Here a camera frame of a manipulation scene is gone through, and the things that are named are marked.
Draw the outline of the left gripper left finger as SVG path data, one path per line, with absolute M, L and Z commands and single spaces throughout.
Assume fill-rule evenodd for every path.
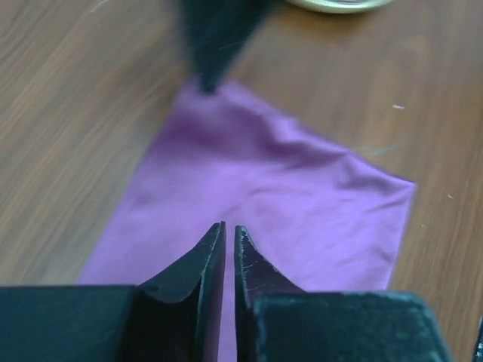
M 216 361 L 220 338 L 226 225 L 139 285 L 128 318 L 129 361 Z

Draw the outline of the purple cloth napkin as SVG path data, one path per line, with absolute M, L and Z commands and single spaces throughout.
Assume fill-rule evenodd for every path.
M 128 360 L 136 289 L 219 222 L 226 261 L 216 361 L 238 361 L 235 227 L 303 293 L 259 294 L 253 361 L 400 361 L 411 341 L 386 288 L 415 185 L 323 140 L 235 83 L 179 93 L 79 277 L 104 290 L 114 360 Z

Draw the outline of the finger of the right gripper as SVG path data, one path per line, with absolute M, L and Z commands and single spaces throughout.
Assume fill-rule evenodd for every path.
M 180 17 L 199 88 L 215 92 L 232 61 L 276 1 L 183 0 Z

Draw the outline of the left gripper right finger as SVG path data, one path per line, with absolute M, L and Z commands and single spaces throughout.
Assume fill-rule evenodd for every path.
M 235 227 L 235 331 L 238 361 L 254 360 L 253 304 L 259 294 L 303 293 L 256 248 L 243 225 Z

